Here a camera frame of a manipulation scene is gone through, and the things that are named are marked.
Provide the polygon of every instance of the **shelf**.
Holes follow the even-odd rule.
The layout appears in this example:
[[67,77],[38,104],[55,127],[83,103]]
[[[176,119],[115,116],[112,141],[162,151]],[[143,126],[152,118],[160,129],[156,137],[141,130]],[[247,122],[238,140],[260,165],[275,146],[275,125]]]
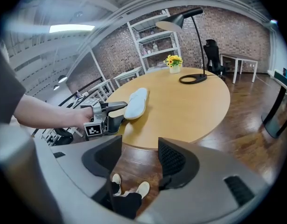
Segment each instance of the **shelf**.
[[150,67],[147,69],[147,73],[155,72],[158,70],[164,70],[164,69],[169,69],[169,67],[168,66],[166,66],[166,67],[156,67],[156,66]]
[[171,33],[172,33],[171,31],[159,32],[159,33],[156,33],[156,34],[152,34],[152,35],[143,37],[143,38],[137,40],[136,42],[140,42],[141,44],[154,42],[154,41],[157,41],[157,40],[160,40],[160,39],[164,39],[164,38],[170,37]]
[[146,54],[146,55],[142,56],[142,58],[147,58],[149,56],[154,56],[154,55],[161,54],[161,53],[168,52],[168,51],[172,51],[172,50],[177,50],[177,48],[174,47],[174,48],[168,48],[165,50],[159,50],[159,51],[153,52],[151,54]]
[[156,22],[161,21],[165,17],[168,17],[168,15],[167,14],[160,14],[160,15],[139,21],[139,22],[131,25],[131,27],[133,29],[135,29],[136,31],[141,32],[141,31],[144,31],[144,30],[147,30],[150,28],[154,28],[156,26]]

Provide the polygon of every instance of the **lamp shade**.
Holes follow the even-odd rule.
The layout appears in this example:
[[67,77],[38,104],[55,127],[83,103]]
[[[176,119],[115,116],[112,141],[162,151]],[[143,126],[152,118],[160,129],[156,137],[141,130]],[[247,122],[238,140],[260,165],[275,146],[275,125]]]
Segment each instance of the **lamp shade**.
[[184,16],[176,14],[157,22],[156,26],[166,31],[181,32],[183,23]]
[[193,8],[191,10],[164,18],[163,20],[157,22],[156,26],[166,31],[181,32],[184,19],[201,13],[203,13],[201,7]]
[[61,82],[65,81],[66,79],[67,79],[66,76],[61,75],[61,76],[58,78],[58,83],[61,83]]

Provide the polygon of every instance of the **white sneaker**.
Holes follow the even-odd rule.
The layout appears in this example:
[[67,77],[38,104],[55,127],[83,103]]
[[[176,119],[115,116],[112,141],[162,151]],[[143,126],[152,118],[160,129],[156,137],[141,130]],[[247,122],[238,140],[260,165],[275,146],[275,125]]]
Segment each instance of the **white sneaker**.
[[143,199],[148,194],[148,191],[149,191],[149,183],[143,182],[137,188],[136,193],[139,193],[142,197],[141,199]]
[[119,196],[121,194],[121,188],[120,188],[120,183],[121,183],[121,178],[118,174],[113,175],[112,182],[115,182],[119,185],[119,191],[115,194],[114,196]]

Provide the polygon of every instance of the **gray sleeve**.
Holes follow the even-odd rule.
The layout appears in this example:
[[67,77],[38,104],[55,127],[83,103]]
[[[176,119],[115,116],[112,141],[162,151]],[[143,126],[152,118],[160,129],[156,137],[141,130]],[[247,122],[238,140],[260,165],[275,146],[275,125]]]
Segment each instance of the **gray sleeve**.
[[0,52],[0,123],[10,122],[24,93],[25,88]]

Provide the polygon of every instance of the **brick wall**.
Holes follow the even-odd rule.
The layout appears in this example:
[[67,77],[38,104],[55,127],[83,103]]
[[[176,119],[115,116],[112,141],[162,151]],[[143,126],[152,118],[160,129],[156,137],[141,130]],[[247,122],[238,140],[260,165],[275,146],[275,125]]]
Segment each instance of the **brick wall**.
[[[173,7],[169,9],[169,13],[173,15],[194,7],[196,6]],[[205,40],[214,39],[220,53],[237,53],[254,58],[259,61],[258,72],[267,72],[270,56],[268,29],[246,16],[217,7],[203,7],[203,14],[195,16],[194,19],[203,45]],[[183,66],[201,68],[201,51],[191,19],[184,21],[182,32],[178,33],[178,40],[184,60]],[[234,70],[234,60],[230,61],[230,69]],[[244,65],[243,71],[253,72],[253,68]]]
[[[194,7],[172,7],[168,10],[173,15]],[[222,8],[203,7],[203,11],[203,14],[195,16],[203,45],[205,45],[205,40],[214,39],[218,43],[220,52],[239,53],[257,59],[259,61],[258,72],[267,72],[270,55],[270,34],[268,29],[246,16]],[[130,24],[158,14],[161,14],[161,11],[155,11],[136,18],[130,21]],[[156,33],[162,30],[159,28],[149,29],[140,33],[140,37],[150,35],[151,31]],[[183,66],[201,68],[201,51],[191,19],[184,21],[183,31],[177,35],[184,61]],[[159,50],[172,47],[171,42],[167,39],[159,40],[156,43]],[[151,48],[152,43],[145,45],[145,47]],[[124,72],[125,64],[132,63],[134,67],[141,65],[131,33],[126,24],[104,38],[94,47],[93,52],[107,79]],[[158,61],[163,61],[168,54],[171,53],[167,52],[151,56],[148,58],[148,61],[151,65],[156,65]],[[231,61],[230,69],[234,69],[234,61]],[[243,71],[252,72],[253,68],[249,65],[244,65]],[[99,77],[99,73],[93,65],[91,55],[87,54],[73,71],[67,84],[70,90],[74,91],[74,89],[89,83],[95,77]]]
[[139,55],[128,25],[116,29],[93,49],[97,62],[106,79],[126,71],[125,65],[141,66]]
[[[68,78],[66,84],[69,90],[74,93],[88,83],[94,81],[101,77],[90,53],[81,60],[78,66],[74,69],[70,77]],[[88,91],[90,88],[94,87],[98,82],[91,84],[81,93]]]

